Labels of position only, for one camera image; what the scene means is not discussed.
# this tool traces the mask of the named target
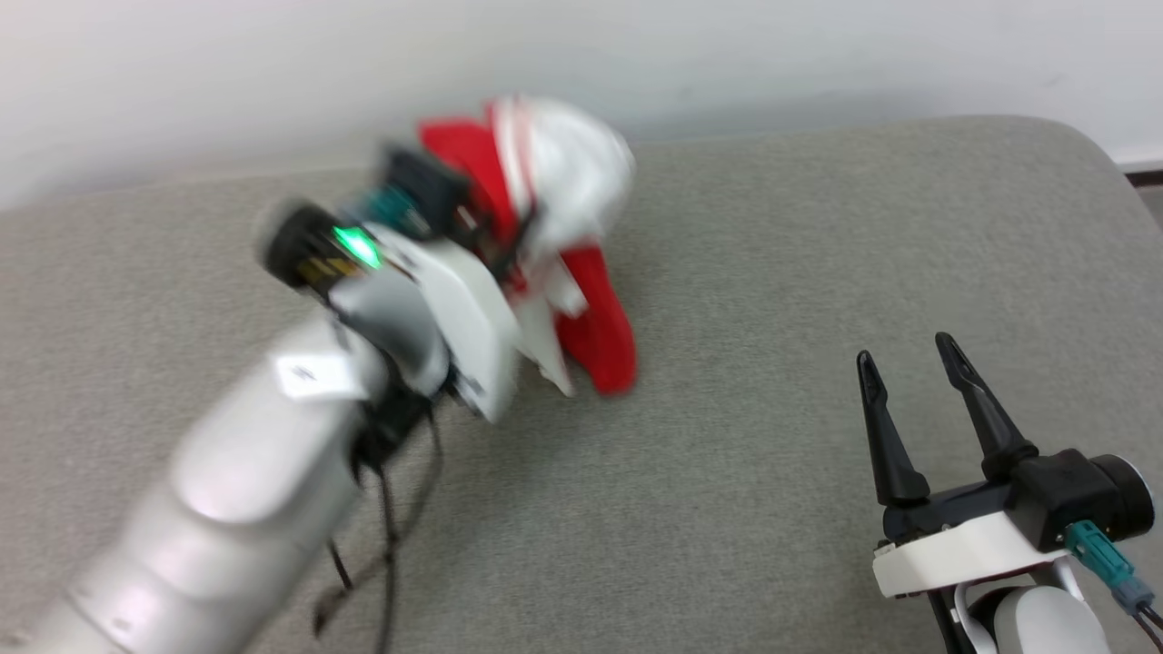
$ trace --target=gray fabric surface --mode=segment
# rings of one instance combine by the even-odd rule
[[[1155,221],[1163,226],[1163,186],[1140,189],[1139,197],[1143,199],[1143,204],[1155,216]]]
[[[402,554],[394,652],[941,649],[879,597],[855,375],[880,364],[934,488],[979,452],[933,346],[951,332],[1044,450],[1118,453],[1163,488],[1163,233],[1062,126],[954,119],[654,144],[609,244],[632,394],[526,369],[495,427],[447,407],[447,471]],[[31,618],[107,542],[183,431],[305,300],[252,263],[251,218],[358,173],[145,189],[0,216],[0,613]],[[407,502],[427,462],[395,468]],[[374,489],[340,538],[380,546]],[[1125,548],[1163,588],[1158,531]],[[1113,649],[1142,634],[1082,575]],[[320,644],[321,559],[258,653],[368,652],[372,584]]]

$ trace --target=teal connector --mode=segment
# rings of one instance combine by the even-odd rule
[[[1135,577],[1135,567],[1094,523],[1082,520],[1066,529],[1066,549],[1111,589],[1114,600],[1128,614],[1139,613],[1155,600],[1150,587]]]
[[[415,208],[412,198],[399,189],[373,191],[368,194],[366,202],[369,218],[393,229],[404,223],[408,209]]]

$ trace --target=cable connector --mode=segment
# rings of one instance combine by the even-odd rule
[[[1080,520],[1070,525],[1066,549],[1103,580],[1128,616],[1137,614],[1143,605],[1155,600],[1150,587],[1135,576],[1135,567],[1094,523]]]

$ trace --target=red and white cloth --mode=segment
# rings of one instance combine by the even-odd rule
[[[599,392],[628,390],[636,375],[634,333],[600,247],[634,175],[621,135],[564,102],[513,95],[491,102],[484,122],[424,121],[420,140],[473,179],[473,208],[493,216],[500,244],[511,244],[537,207],[516,262],[525,283],[508,294],[525,354],[566,394],[572,384],[563,349]]]

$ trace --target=red cloth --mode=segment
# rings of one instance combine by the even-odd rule
[[[492,214],[493,237],[505,246],[512,243],[519,218],[505,185],[492,129],[471,119],[426,121],[420,125],[420,142],[476,182],[473,204]],[[634,332],[609,283],[601,249],[590,246],[561,253],[561,256],[587,307],[577,318],[557,315],[557,340],[562,349],[586,369],[598,392],[625,392],[634,385],[637,372]]]

